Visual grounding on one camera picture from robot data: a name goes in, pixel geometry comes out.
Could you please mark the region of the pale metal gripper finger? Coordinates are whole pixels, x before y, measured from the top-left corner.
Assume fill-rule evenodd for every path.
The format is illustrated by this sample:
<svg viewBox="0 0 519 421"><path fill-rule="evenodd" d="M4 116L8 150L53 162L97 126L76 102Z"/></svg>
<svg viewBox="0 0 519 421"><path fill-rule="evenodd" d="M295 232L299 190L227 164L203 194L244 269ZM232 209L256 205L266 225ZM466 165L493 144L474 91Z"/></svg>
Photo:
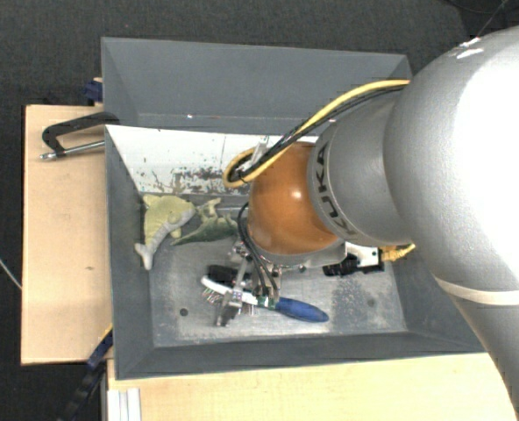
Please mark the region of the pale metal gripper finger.
<svg viewBox="0 0 519 421"><path fill-rule="evenodd" d="M242 309L242 294L237 291L230 291L224 298L224 322L228 324L234 319Z"/></svg>
<svg viewBox="0 0 519 421"><path fill-rule="evenodd" d="M216 326L227 326L231 320L231 293L226 292L218 300Z"/></svg>

